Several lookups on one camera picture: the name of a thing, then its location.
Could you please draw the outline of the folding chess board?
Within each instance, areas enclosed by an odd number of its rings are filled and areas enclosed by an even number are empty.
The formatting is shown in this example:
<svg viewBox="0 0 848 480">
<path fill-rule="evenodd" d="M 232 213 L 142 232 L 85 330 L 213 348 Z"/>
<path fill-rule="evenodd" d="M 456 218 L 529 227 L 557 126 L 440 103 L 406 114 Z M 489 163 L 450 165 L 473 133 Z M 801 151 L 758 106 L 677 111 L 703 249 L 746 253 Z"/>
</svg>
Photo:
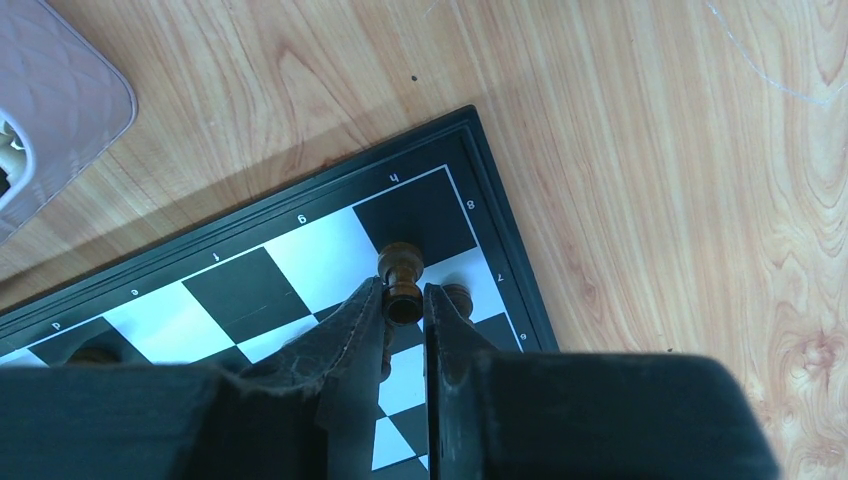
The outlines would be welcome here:
<svg viewBox="0 0 848 480">
<path fill-rule="evenodd" d="M 1 312 L 5 368 L 84 346 L 238 372 L 333 314 L 405 242 L 460 284 L 502 351 L 557 342 L 476 107 L 467 105 L 68 286 Z"/>
</svg>

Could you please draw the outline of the dark brown chess rook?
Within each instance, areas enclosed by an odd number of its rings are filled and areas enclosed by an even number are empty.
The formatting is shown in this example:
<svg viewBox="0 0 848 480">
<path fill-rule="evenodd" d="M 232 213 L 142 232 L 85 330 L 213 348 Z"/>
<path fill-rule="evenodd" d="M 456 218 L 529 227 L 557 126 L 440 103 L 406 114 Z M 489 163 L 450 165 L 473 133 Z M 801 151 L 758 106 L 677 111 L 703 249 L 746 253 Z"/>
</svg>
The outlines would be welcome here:
<svg viewBox="0 0 848 480">
<path fill-rule="evenodd" d="M 397 326 L 416 323 L 423 315 L 423 295 L 417 285 L 424 269 L 421 251 L 412 244 L 395 242 L 378 255 L 378 274 L 384 283 L 385 319 Z"/>
</svg>

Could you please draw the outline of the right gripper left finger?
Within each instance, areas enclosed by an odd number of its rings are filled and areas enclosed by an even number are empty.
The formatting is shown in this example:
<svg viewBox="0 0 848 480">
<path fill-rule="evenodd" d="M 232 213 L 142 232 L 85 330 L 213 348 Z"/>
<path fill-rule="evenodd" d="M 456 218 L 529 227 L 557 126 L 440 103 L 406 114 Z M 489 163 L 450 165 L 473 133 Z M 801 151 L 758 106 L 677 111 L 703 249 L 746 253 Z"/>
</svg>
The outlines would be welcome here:
<svg viewBox="0 0 848 480">
<path fill-rule="evenodd" d="M 1 372 L 5 479 L 334 479 L 372 468 L 382 281 L 239 373 L 77 364 Z"/>
</svg>

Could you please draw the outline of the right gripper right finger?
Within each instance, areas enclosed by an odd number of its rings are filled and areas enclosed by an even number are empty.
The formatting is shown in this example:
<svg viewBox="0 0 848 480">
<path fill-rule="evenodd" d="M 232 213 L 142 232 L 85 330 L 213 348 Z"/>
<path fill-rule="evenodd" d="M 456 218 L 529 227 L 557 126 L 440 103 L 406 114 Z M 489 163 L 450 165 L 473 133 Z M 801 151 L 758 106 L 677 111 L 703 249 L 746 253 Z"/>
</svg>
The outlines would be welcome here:
<svg viewBox="0 0 848 480">
<path fill-rule="evenodd" d="M 746 397 L 704 356 L 501 351 L 424 293 L 434 479 L 776 479 Z"/>
</svg>

